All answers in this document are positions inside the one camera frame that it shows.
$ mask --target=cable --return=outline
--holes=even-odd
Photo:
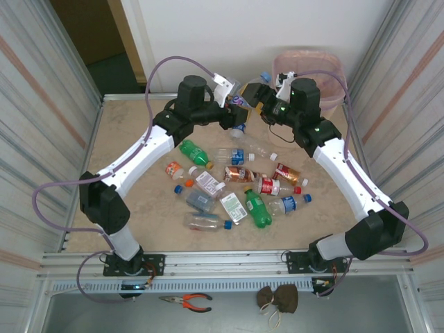
[[[274,133],[271,130],[271,125],[268,125],[268,130],[270,131],[271,134],[275,135],[276,137],[280,138],[282,141],[285,141],[288,144],[292,144],[295,141],[295,139],[293,139],[292,141],[288,141],[288,140],[284,139],[283,137],[281,137],[280,135],[277,135],[276,133]]]
[[[344,144],[344,152],[343,152],[343,154],[344,154],[344,160],[345,160],[346,164],[348,165],[348,168],[351,170],[353,175],[355,175],[356,179],[358,179],[358,181],[361,183],[361,185],[367,190],[367,192],[373,197],[373,199],[377,203],[379,203],[383,208],[385,208],[393,216],[395,216],[396,218],[401,220],[401,222],[403,222],[405,225],[409,226],[414,232],[416,232],[416,234],[424,242],[422,248],[417,250],[417,251],[405,252],[405,253],[382,251],[379,254],[380,255],[393,255],[393,256],[400,256],[400,257],[408,257],[408,256],[420,255],[421,253],[424,253],[429,248],[429,241],[426,238],[425,234],[422,233],[422,231],[419,230],[409,220],[407,220],[406,218],[404,218],[403,216],[398,214],[390,206],[386,205],[382,200],[380,200],[377,197],[376,193],[373,192],[373,190],[361,178],[361,176],[358,174],[357,170],[353,167],[353,164],[348,160],[348,147],[349,147],[349,144],[350,144],[350,137],[351,137],[351,132],[352,132],[351,125],[350,125],[350,120],[351,120],[352,115],[353,115],[353,108],[352,108],[352,101],[351,101],[351,98],[350,98],[350,94],[348,93],[347,85],[341,80],[341,78],[336,73],[331,72],[331,71],[323,71],[323,70],[320,70],[320,69],[319,70],[313,70],[313,71],[304,71],[302,73],[297,74],[297,76],[304,76],[304,75],[310,75],[310,74],[327,74],[327,75],[333,76],[339,82],[339,84],[342,86],[342,89],[345,92],[345,99],[346,99],[347,104],[348,104],[348,119],[347,119],[348,127],[347,127],[347,135],[345,137],[345,144]]]
[[[322,293],[316,293],[316,295],[319,296],[324,296],[325,294],[331,292],[333,289],[335,289],[337,286],[339,286],[342,281],[344,280],[345,276],[347,275],[348,271],[350,270],[350,266],[352,265],[352,261],[353,258],[350,258],[350,260],[348,261],[348,265],[347,268],[345,269],[343,275],[339,278],[338,282],[335,282],[329,289],[327,289],[326,291],[323,291]]]

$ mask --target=blue label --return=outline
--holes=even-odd
[[[296,202],[292,196],[282,198],[285,207],[285,214],[296,210]]]
[[[231,164],[242,165],[244,163],[244,150],[233,149],[231,152]]]
[[[233,128],[234,128],[235,130],[241,130],[242,132],[245,133],[245,127],[247,127],[247,126],[245,126],[244,123],[241,123],[239,126],[235,126],[235,127],[233,127]]]

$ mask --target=empty plastic bottle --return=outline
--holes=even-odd
[[[166,174],[170,176],[172,180],[176,181],[180,185],[185,185],[186,187],[193,186],[194,181],[186,177],[187,174],[185,173],[185,170],[176,161],[164,161],[162,166]]]
[[[311,202],[311,196],[304,194],[302,196],[286,196],[285,198],[276,198],[270,201],[268,210],[273,216],[289,214],[295,210],[301,210]]]
[[[265,228],[267,225],[270,225],[272,221],[271,215],[267,212],[260,195],[253,192],[249,186],[244,187],[244,192],[246,194],[245,204],[253,216],[256,226],[258,228]]]
[[[191,230],[216,232],[220,229],[230,230],[232,221],[224,221],[214,214],[186,213],[183,219],[183,225]]]
[[[256,155],[269,158],[274,161],[278,157],[277,153],[274,153],[267,144],[261,142],[248,134],[245,134],[245,124],[233,127],[230,131],[231,138],[240,147],[248,150]]]
[[[207,153],[197,147],[191,140],[184,140],[179,146],[180,151],[187,156],[195,165],[201,165],[211,170],[213,162],[208,159]]]
[[[211,213],[214,209],[214,199],[198,189],[178,185],[174,188],[174,193],[183,199],[188,206],[193,207],[199,212]]]
[[[255,154],[247,153],[240,148],[213,148],[209,155],[216,163],[242,165],[245,161],[254,161]]]
[[[218,198],[225,191],[225,183],[218,182],[208,171],[192,166],[188,174],[195,180],[197,185],[212,198]]]
[[[302,189],[299,186],[294,187],[287,182],[271,178],[256,178],[253,182],[253,189],[257,193],[269,194],[271,196],[290,196],[302,193]]]

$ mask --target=green soda bottle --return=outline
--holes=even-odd
[[[184,140],[179,147],[182,154],[187,156],[195,165],[205,166],[206,169],[213,168],[213,162],[208,159],[207,153],[197,147],[191,140]]]
[[[253,192],[249,186],[244,187],[244,192],[247,195],[245,204],[253,216],[256,226],[258,228],[265,228],[267,225],[270,225],[271,215],[267,212],[264,201],[262,201],[259,194]]]

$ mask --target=white label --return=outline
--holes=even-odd
[[[247,216],[247,212],[234,193],[230,193],[225,198],[222,198],[221,204],[235,224],[238,224],[240,220]]]
[[[214,197],[217,192],[215,187],[219,184],[219,182],[215,180],[213,176],[204,171],[196,178],[196,181],[201,189],[207,192],[210,196]]]

